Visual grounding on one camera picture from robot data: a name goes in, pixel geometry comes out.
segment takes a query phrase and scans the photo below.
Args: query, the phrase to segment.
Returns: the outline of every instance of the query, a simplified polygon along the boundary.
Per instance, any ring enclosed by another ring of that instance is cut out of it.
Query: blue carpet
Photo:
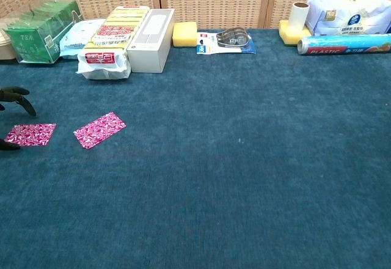
[[[0,268],[390,268],[391,54],[172,48],[163,74],[91,81],[77,62],[2,62],[30,90],[15,124],[45,147],[0,152]],[[85,150],[77,128],[127,127]]]

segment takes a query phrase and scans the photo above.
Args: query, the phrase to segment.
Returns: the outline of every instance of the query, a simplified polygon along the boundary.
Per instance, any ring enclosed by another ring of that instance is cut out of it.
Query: sponge
[[[303,30],[298,33],[292,33],[288,31],[288,20],[280,20],[279,23],[279,34],[284,44],[286,45],[297,45],[303,37],[311,35],[310,31],[304,26]]]
[[[172,33],[174,47],[196,47],[197,46],[197,23],[187,21],[175,23]]]

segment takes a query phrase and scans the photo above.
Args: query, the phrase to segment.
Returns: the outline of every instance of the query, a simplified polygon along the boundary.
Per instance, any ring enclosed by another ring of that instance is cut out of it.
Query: white roll
[[[304,2],[295,2],[292,4],[291,14],[288,20],[287,30],[292,33],[302,32],[305,19],[307,18],[310,6]]]

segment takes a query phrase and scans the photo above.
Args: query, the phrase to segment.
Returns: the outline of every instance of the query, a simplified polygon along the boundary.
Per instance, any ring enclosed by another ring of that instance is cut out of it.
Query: plastic wrap roll
[[[301,55],[390,52],[390,49],[391,34],[310,36],[298,43]]]
[[[288,20],[287,30],[292,33],[301,32],[305,25],[310,6],[304,2],[295,2],[292,4],[291,14]]]

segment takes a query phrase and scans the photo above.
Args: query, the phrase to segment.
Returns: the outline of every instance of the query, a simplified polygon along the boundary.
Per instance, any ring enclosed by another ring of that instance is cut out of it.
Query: white box
[[[151,9],[128,46],[132,72],[162,73],[172,43],[175,9]]]

